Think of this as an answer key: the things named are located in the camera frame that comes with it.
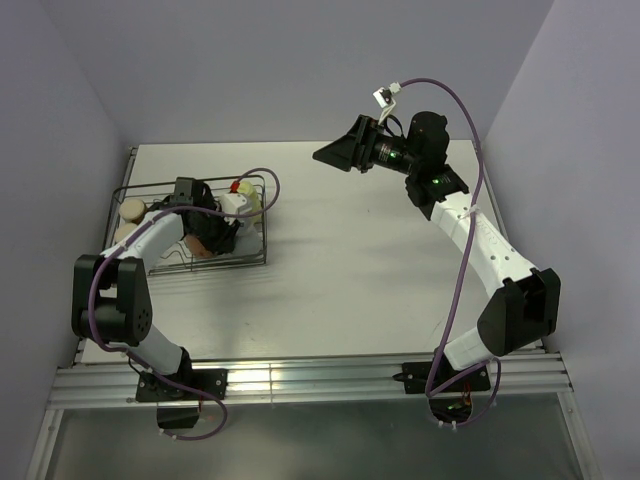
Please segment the cream and brown tumbler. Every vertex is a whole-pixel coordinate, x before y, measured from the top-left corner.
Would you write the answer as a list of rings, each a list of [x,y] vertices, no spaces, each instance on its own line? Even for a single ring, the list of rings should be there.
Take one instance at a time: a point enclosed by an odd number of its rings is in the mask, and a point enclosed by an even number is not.
[[[146,212],[146,204],[138,198],[127,198],[119,207],[119,216],[126,223],[139,224]]]

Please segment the pale yellow mug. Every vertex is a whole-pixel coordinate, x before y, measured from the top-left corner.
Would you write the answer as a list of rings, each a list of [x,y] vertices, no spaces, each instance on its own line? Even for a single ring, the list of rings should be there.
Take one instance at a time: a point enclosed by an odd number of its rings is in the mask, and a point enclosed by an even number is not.
[[[254,185],[248,180],[241,180],[237,188],[237,192],[244,196],[246,205],[243,207],[243,213],[252,213],[252,216],[243,218],[245,225],[254,225],[259,219],[259,215],[255,212],[261,209],[260,198]]]

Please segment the light blue mug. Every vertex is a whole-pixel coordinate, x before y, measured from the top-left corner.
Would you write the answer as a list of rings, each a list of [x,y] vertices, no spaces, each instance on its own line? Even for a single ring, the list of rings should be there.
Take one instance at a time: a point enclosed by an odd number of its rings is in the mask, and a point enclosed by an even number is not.
[[[251,226],[236,234],[232,252],[234,257],[255,256],[261,251],[262,238],[255,226]]]

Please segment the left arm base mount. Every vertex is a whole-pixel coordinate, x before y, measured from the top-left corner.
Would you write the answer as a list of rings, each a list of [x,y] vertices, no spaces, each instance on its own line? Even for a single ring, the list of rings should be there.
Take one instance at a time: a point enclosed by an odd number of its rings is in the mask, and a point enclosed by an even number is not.
[[[186,360],[171,375],[140,371],[135,401],[156,405],[156,423],[161,434],[182,441],[202,440],[218,434],[226,426],[228,410],[224,399],[227,385],[227,369],[193,369],[191,361]],[[220,407],[221,419],[217,426],[210,433],[187,434],[204,419],[207,401]]]

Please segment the pink patterned mug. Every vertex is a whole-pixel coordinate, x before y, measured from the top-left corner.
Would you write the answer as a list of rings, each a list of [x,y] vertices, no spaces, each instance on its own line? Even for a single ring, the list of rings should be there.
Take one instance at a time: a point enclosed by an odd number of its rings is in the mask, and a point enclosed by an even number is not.
[[[186,235],[184,237],[184,244],[195,258],[210,259],[216,256],[216,254],[209,251],[196,236]]]

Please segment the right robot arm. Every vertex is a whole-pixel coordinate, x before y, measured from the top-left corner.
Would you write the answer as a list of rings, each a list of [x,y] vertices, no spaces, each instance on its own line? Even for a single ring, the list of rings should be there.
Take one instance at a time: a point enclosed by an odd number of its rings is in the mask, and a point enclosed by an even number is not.
[[[348,172],[380,166],[405,177],[411,203],[462,252],[489,297],[475,327],[448,341],[433,365],[435,383],[452,390],[469,368],[547,337],[557,327],[561,281],[538,269],[506,240],[477,208],[469,187],[447,163],[450,137],[445,116],[423,111],[407,136],[391,136],[361,115],[339,139],[312,157]]]

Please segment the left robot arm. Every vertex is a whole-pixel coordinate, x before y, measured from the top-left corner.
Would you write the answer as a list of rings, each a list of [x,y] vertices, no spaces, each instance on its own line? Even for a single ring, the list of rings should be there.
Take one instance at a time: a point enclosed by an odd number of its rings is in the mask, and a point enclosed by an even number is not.
[[[179,241],[193,255],[233,252],[252,210],[240,186],[234,182],[229,192],[214,195],[204,181],[179,177],[170,195],[143,208],[123,239],[98,255],[80,256],[74,264],[73,333],[139,363],[142,382],[172,399],[190,395],[198,379],[188,351],[153,324],[147,275]]]

